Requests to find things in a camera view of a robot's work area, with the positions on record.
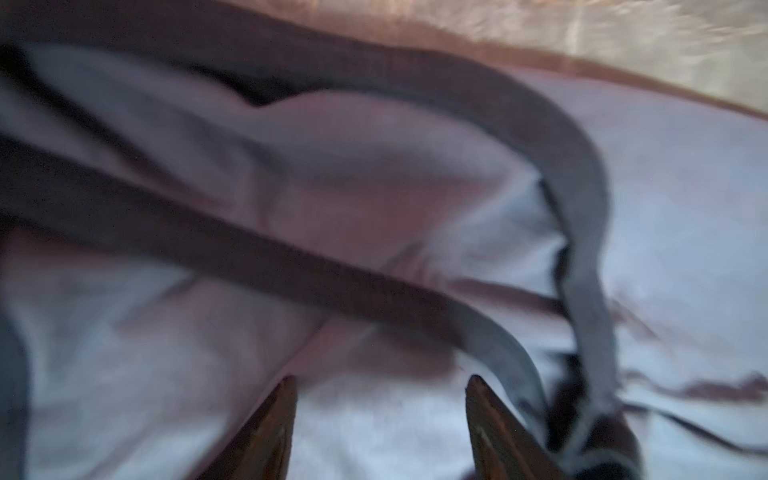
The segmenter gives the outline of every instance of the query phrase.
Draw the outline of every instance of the floor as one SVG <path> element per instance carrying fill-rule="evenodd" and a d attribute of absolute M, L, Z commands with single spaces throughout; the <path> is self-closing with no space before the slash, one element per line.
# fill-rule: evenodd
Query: floor
<path fill-rule="evenodd" d="M 768 114 L 767 0 L 226 0 L 303 25 Z"/>

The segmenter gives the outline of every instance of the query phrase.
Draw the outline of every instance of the bag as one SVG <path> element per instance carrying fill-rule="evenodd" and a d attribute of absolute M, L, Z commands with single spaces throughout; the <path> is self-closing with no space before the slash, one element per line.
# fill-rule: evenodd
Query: bag
<path fill-rule="evenodd" d="M 607 180 L 597 149 L 574 121 L 522 83 L 471 61 L 368 45 L 215 2 L 193 5 L 14 5 L 5 19 L 0 99 L 18 119 L 4 123 L 0 140 L 6 231 L 47 230 L 468 353 L 498 379 L 525 424 L 472 377 L 466 408 L 480 478 L 640 478 L 637 442 L 616 397 L 615 339 L 598 278 Z M 227 111 L 235 98 L 259 108 L 261 118 Z M 41 114 L 40 105 L 55 118 Z M 411 124 L 398 125 L 402 118 Z M 366 119 L 375 127 L 356 127 Z M 397 142 L 386 137 L 394 131 L 402 135 Z M 257 218 L 257 228 L 244 226 L 221 200 L 238 179 L 206 166 L 213 158 L 220 170 L 231 167 L 217 156 L 220 145 L 232 158 L 257 159 L 264 197 L 255 202 L 277 210 L 270 182 L 321 178 L 348 188 L 368 175 L 407 184 L 429 177 L 426 165 L 438 147 L 453 150 L 441 160 L 448 180 L 467 172 L 493 178 L 505 168 L 529 168 L 517 167 L 525 159 L 538 173 L 520 170 L 517 205 L 541 196 L 550 211 L 537 212 L 524 226 L 531 228 L 520 231 L 554 228 L 549 215 L 557 221 L 559 233 L 547 247 L 557 255 L 537 268 L 551 266 L 545 273 L 559 297 L 555 308 L 575 332 L 579 363 L 568 385 L 576 392 L 553 406 L 520 343 L 436 286 L 398 280 L 403 275 L 384 274 L 381 261 L 369 265 L 354 252 L 316 253 L 318 244 L 348 233 L 343 224 L 336 238 L 299 241 L 291 239 L 290 222 Z M 168 158 L 181 159 L 182 167 L 173 171 Z M 348 168 L 350 162 L 359 163 Z M 204 172 L 204 182 L 185 171 Z M 406 210 L 421 206 L 419 199 L 402 201 L 407 223 Z M 299 215 L 303 222 L 311 216 Z M 25 476 L 30 378 L 40 368 L 28 358 L 37 347 L 25 345 L 26 336 L 3 320 L 2 478 Z M 287 376 L 248 422 L 230 425 L 189 475 L 285 478 L 295 413 L 296 380 Z"/>

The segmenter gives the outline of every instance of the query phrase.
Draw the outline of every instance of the wrinkled fabric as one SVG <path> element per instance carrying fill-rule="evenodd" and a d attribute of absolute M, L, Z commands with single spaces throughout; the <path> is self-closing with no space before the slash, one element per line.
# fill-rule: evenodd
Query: wrinkled fabric
<path fill-rule="evenodd" d="M 463 300 L 519 339 L 553 393 L 575 350 L 550 274 L 564 239 L 535 170 L 478 128 L 334 91 L 255 107 L 144 59 L 26 53 L 44 83 L 151 164 L 7 79 L 3 133 Z M 507 70 L 604 154 L 614 209 L 601 274 L 648 478 L 702 461 L 701 478 L 764 477 L 768 125 Z M 472 373 L 497 385 L 460 353 L 29 229 L 6 239 L 0 266 L 5 309 L 31 353 L 30 478 L 185 478 L 288 373 L 300 381 L 289 478 L 472 470 L 463 390 Z"/>

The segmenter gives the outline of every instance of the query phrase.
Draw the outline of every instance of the textured surface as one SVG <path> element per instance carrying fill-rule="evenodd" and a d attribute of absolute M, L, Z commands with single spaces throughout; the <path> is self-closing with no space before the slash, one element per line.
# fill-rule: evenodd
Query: textured surface
<path fill-rule="evenodd" d="M 390 45 L 694 91 L 768 112 L 764 0 L 228 1 Z"/>

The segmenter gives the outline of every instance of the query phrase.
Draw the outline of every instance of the cloth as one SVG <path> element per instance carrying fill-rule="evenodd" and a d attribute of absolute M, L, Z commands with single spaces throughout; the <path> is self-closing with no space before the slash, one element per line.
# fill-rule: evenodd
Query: cloth
<path fill-rule="evenodd" d="M 118 154 L 5 80 L 3 133 L 446 292 L 509 329 L 550 393 L 564 375 L 574 342 L 550 280 L 564 241 L 535 171 L 478 128 L 331 91 L 255 107 L 219 81 L 145 59 L 26 53 L 43 82 L 155 163 Z M 602 278 L 649 478 L 694 462 L 711 464 L 702 478 L 762 478 L 768 127 L 507 71 L 569 111 L 606 157 L 614 213 Z M 463 389 L 474 372 L 496 385 L 449 349 L 29 229 L 7 239 L 0 271 L 33 358 L 30 478 L 184 478 L 287 373 L 300 380 L 290 478 L 461 478 L 472 468 Z"/>

